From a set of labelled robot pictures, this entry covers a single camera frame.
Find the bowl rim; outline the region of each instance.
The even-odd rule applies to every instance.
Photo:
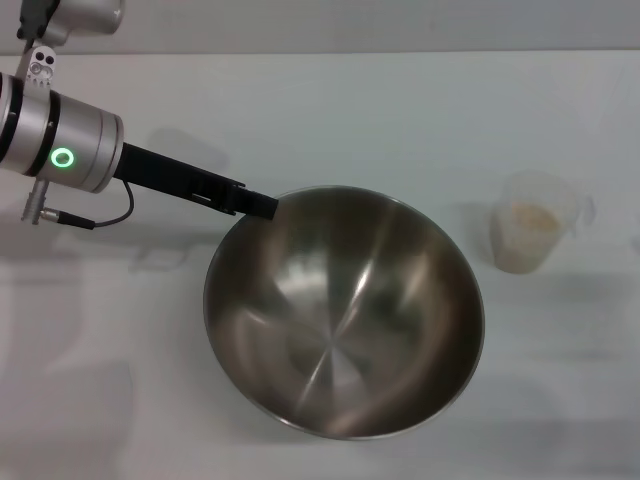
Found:
[[[484,339],[485,339],[485,330],[486,330],[484,301],[482,299],[482,291],[480,290],[480,285],[478,284],[478,279],[476,278],[476,275],[473,272],[473,269],[471,268],[471,264],[469,263],[467,258],[462,253],[462,250],[460,250],[458,245],[451,239],[451,237],[449,235],[447,235],[447,233],[442,228],[440,228],[438,226],[438,224],[436,224],[433,220],[431,220],[428,216],[426,216],[420,210],[418,210],[418,209],[412,207],[411,205],[408,205],[407,203],[405,203],[405,202],[403,202],[401,200],[398,200],[397,198],[394,198],[394,197],[392,197],[390,195],[387,195],[387,194],[384,194],[384,193],[380,193],[380,192],[376,192],[375,190],[369,190],[367,188],[361,188],[361,187],[353,187],[353,186],[346,186],[346,185],[319,185],[319,186],[304,187],[304,188],[299,188],[299,189],[296,189],[296,190],[291,190],[289,192],[286,192],[286,193],[283,193],[281,195],[278,195],[275,198],[277,198],[278,200],[283,200],[283,199],[285,199],[287,197],[293,197],[293,196],[299,195],[301,193],[307,193],[307,192],[310,192],[310,191],[319,191],[319,190],[351,190],[351,191],[356,191],[356,192],[365,193],[365,194],[369,194],[369,195],[374,195],[374,196],[389,200],[391,202],[397,203],[398,205],[402,206],[403,208],[408,208],[412,212],[418,214],[424,220],[426,220],[431,225],[433,225],[440,232],[440,234],[443,235],[444,238],[447,239],[450,242],[451,246],[458,252],[458,255],[463,260],[464,264],[466,265],[467,270],[469,271],[469,274],[471,275],[471,279],[473,281],[473,284],[475,285],[475,290],[476,290],[476,292],[478,294],[478,301],[480,302],[480,342],[478,344],[478,351],[476,353],[476,358],[475,358],[474,364],[471,367],[471,369],[469,370],[469,373],[468,373],[465,381],[462,383],[460,388],[458,388],[458,391],[456,392],[456,394],[453,395],[449,399],[449,401],[447,403],[445,403],[444,405],[442,405],[440,407],[440,409],[437,410],[435,413],[431,414],[430,416],[428,416],[424,420],[421,420],[421,421],[411,425],[410,427],[403,428],[403,429],[400,429],[400,430],[395,430],[395,431],[389,432],[389,433],[383,433],[383,434],[380,434],[380,435],[341,436],[341,435],[329,435],[329,434],[326,434],[326,433],[319,432],[317,430],[312,430],[310,428],[307,428],[307,427],[304,427],[302,425],[298,425],[298,424],[296,424],[294,422],[291,422],[290,420],[287,420],[286,418],[282,418],[281,416],[277,415],[276,413],[272,412],[267,407],[262,405],[252,395],[246,393],[242,388],[240,388],[240,386],[233,380],[233,377],[231,375],[229,375],[229,372],[227,372],[227,369],[224,367],[223,363],[220,361],[220,357],[218,356],[218,352],[216,351],[216,348],[214,347],[212,333],[211,333],[211,331],[209,329],[209,322],[207,321],[207,319],[209,318],[208,305],[207,305],[207,303],[208,303],[207,302],[207,292],[209,291],[209,284],[211,282],[212,271],[215,268],[216,263],[220,258],[220,247],[227,240],[227,238],[230,238],[233,235],[233,233],[242,226],[242,224],[247,223],[248,221],[251,221],[251,220],[255,220],[254,217],[250,217],[248,215],[245,215],[244,217],[239,219],[229,229],[229,231],[224,235],[224,238],[218,244],[218,246],[216,248],[216,251],[213,254],[213,257],[211,259],[211,263],[209,264],[209,268],[207,269],[207,275],[206,275],[206,280],[205,280],[205,283],[204,283],[204,291],[203,291],[203,295],[202,296],[203,296],[203,307],[204,307],[204,311],[203,311],[203,313],[204,313],[204,324],[205,324],[205,329],[207,331],[207,338],[209,339],[209,344],[211,345],[211,349],[213,350],[213,353],[214,353],[214,355],[216,357],[216,360],[218,361],[218,364],[220,365],[220,367],[224,371],[224,373],[227,376],[227,378],[231,381],[233,386],[242,394],[242,396],[244,396],[247,400],[249,400],[253,405],[258,407],[258,409],[260,409],[261,411],[266,413],[268,416],[270,416],[271,418],[279,421],[280,423],[283,423],[283,424],[287,425],[288,427],[291,427],[291,428],[293,428],[295,430],[299,430],[301,432],[304,432],[304,433],[307,433],[307,434],[310,434],[310,435],[314,435],[316,437],[326,438],[326,439],[329,439],[329,440],[341,440],[341,441],[378,440],[378,439],[395,437],[396,435],[400,435],[400,434],[403,434],[403,433],[410,432],[410,431],[415,430],[415,429],[417,429],[417,428],[419,428],[419,427],[421,427],[421,426],[423,426],[423,425],[425,425],[427,423],[432,422],[436,418],[440,417],[446,410],[448,410],[460,398],[462,393],[467,389],[467,387],[469,386],[469,383],[471,382],[471,379],[473,378],[473,376],[475,375],[476,370],[478,369],[478,365],[480,363],[480,358],[482,357],[482,351],[484,349]]]

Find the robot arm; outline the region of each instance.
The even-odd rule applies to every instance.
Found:
[[[18,36],[27,45],[60,45],[75,29],[109,33],[121,19],[122,0],[24,0]],[[99,193],[114,177],[230,215],[273,218],[276,199],[125,143],[120,117],[51,90],[56,66],[44,44],[24,53],[15,76],[0,75],[0,168],[36,178],[23,220],[91,228],[44,207],[48,184]]]

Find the plastic measuring cup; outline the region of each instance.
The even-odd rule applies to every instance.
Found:
[[[561,178],[536,171],[510,176],[491,216],[496,267],[509,273],[536,270],[579,214],[578,196]]]

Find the stainless steel bowl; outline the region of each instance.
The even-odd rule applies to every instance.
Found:
[[[465,388],[480,358],[478,285],[455,244],[392,198],[348,187],[245,217],[207,275],[211,345],[233,383],[284,423],[361,439],[410,429]]]

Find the white wall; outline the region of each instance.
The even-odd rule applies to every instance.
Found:
[[[0,6],[17,53],[19,0]],[[316,53],[640,47],[638,0],[129,0],[85,53]]]

